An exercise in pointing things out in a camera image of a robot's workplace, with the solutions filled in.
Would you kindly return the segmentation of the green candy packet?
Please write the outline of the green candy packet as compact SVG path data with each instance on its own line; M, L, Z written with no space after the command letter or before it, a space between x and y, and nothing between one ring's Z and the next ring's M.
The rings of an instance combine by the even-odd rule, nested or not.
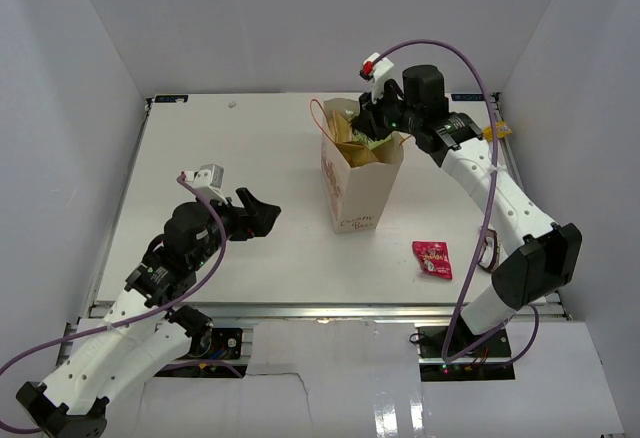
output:
M386 138L383 139L371 139L365 133L353 130L352 131L352 142L355 144L359 144L365 146L369 150L374 150L383 144L390 142L393 140L393 136L389 134Z

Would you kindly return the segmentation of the yellow chips bag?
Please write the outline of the yellow chips bag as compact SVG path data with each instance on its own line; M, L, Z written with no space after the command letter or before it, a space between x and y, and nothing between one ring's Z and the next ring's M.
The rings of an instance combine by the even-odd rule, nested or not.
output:
M366 144L355 140L350 122L343 115L333 111L330 115L328 126L333 143L351 168L379 161Z

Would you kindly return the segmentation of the red candy packet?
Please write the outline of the red candy packet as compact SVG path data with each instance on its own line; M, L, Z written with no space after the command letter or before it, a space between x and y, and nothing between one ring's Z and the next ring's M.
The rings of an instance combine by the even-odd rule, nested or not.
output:
M412 251L421 270L430 276L452 280L452 266L445 242L413 241Z

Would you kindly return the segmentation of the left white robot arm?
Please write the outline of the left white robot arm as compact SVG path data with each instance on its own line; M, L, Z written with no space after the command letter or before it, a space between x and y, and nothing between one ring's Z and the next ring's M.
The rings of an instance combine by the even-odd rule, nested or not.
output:
M281 209L246 188L239 205L213 188L195 191L177 206L130 273L122 292L97 327L80 339L54 372L27 382L16 399L49 437L99 437L107 408L172 361L199 357L211 345L212 322L184 299L201 286L197 272L210 258L221 260L230 241L267 236Z

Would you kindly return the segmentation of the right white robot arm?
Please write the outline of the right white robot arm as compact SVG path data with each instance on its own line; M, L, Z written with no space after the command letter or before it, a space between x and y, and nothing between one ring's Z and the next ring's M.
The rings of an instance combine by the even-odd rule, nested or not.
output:
M481 230L496 231L507 255L477 298L457 301L443 337L444 361L472 357L519 310L571 282L582 234L543 212L500 168L495 145L481 128L469 115L451 111L436 66L409 67L400 82L392 70L392 62L378 55L364 61L360 74L370 89L359 98L352 128L374 141L394 132L412 136L484 211Z

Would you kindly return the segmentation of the cream paper bag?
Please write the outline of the cream paper bag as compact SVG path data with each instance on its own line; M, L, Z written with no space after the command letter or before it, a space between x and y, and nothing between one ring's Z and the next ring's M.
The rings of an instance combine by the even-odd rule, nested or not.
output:
M334 232L373 230L377 227L404 160L406 138L394 132L393 140L372 150L376 163L351 168L332 141L328 121L333 111L349 122L359 114L355 100L313 98L311 118L321 131L320 165Z

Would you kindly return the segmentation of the small yellow snack packet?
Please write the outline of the small yellow snack packet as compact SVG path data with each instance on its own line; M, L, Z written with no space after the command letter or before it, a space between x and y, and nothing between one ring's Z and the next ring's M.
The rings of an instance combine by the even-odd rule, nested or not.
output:
M494 139L494 136L497 136L498 139L504 139L512 133L513 130L505 121L498 121L494 126L489 125L483 129L483 137L489 142Z

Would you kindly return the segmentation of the brown chocolate wrapper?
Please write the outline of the brown chocolate wrapper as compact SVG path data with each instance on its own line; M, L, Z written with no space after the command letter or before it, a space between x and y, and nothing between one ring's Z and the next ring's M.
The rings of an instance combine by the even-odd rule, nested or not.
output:
M499 265L500 254L501 243L498 233L489 228L483 240L478 267L488 273L493 272Z

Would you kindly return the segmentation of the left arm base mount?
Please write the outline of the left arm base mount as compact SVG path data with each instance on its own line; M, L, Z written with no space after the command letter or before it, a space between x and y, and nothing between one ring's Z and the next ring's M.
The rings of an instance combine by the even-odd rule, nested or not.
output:
M212 328L189 351L155 374L164 378L243 378L246 365L240 363L243 330Z

